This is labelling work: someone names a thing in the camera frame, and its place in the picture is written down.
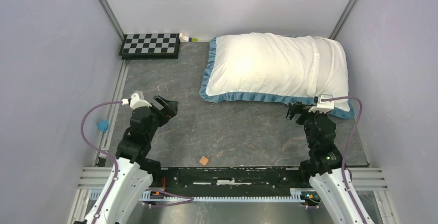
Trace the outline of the white pillow insert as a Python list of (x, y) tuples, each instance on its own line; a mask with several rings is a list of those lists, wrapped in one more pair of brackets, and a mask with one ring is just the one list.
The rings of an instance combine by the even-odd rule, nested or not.
[(335, 40), (314, 37), (320, 55), (316, 95), (334, 98), (349, 95), (349, 79), (346, 54)]

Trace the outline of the white pillowcase with blue ruffle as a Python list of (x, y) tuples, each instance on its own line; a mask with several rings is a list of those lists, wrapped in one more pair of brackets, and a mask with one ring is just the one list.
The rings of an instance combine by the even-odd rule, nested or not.
[[(320, 59), (314, 37), (250, 33), (213, 38), (199, 90), (201, 98), (213, 103), (312, 104), (318, 97)], [(354, 117), (347, 96), (334, 100), (333, 116)]]

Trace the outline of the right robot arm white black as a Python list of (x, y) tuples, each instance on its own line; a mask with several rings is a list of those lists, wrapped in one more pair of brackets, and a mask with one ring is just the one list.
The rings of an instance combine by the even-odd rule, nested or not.
[(298, 115), (296, 123), (304, 128), (309, 159), (299, 165), (298, 179), (318, 194), (334, 223), (373, 223), (335, 145), (336, 124), (316, 106), (289, 103), (287, 118)]

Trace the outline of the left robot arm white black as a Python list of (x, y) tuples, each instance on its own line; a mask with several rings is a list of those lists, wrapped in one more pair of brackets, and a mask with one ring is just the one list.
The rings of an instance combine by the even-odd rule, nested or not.
[(140, 91), (134, 92), (128, 99), (117, 101), (118, 105), (129, 106), (132, 116), (115, 155), (92, 145), (85, 134), (81, 134), (93, 150), (113, 162), (101, 195), (82, 223), (125, 223), (145, 190), (161, 183), (161, 164), (148, 159), (147, 154), (157, 129), (177, 115), (178, 102), (159, 95), (154, 96), (154, 100), (162, 108), (146, 101)]

